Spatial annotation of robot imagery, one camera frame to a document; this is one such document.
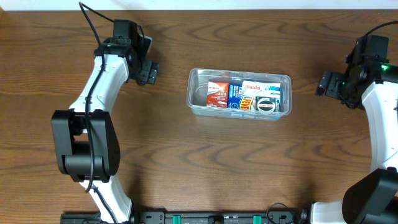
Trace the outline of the red medicine box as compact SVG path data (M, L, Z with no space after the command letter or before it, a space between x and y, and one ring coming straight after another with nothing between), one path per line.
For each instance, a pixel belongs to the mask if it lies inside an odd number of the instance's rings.
M229 83L208 82L206 106L215 108L228 107Z

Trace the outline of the green round tin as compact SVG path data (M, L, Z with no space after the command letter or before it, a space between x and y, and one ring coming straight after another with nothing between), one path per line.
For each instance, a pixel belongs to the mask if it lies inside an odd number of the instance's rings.
M278 112L278 99L273 97L257 96L256 109L265 112Z

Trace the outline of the blue Kool Fever box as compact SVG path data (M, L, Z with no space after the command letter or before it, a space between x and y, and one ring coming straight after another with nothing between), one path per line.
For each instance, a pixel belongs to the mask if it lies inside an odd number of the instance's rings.
M280 112L280 98L278 99L278 112ZM251 110L257 111L256 109L256 96L249 97L242 95L242 84L230 84L228 94L228 108L239 109L239 110Z

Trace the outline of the white Panadol box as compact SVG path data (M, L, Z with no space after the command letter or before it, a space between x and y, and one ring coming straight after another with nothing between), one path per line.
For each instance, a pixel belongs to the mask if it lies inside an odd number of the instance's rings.
M246 80L242 83L243 96L264 96L280 98L280 93L280 83L263 83Z

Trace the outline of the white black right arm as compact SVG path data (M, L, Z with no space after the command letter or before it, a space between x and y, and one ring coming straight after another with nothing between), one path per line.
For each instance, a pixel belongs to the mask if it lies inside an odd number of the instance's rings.
M345 73L326 70L316 95L365 110L371 138L370 173L341 200L316 202L310 223L397 223L397 66L387 59L389 39L366 34L347 55Z

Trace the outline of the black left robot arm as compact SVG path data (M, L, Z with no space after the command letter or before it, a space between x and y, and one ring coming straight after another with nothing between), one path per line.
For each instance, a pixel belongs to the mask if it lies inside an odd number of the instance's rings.
M111 112L123 84L153 85L159 64L146 59L152 39L133 21L116 19L113 36L94 51L95 65L80 96L51 124L62 174L81 184L95 201L96 213L68 213L61 223L138 223L133 202L117 175L120 146Z

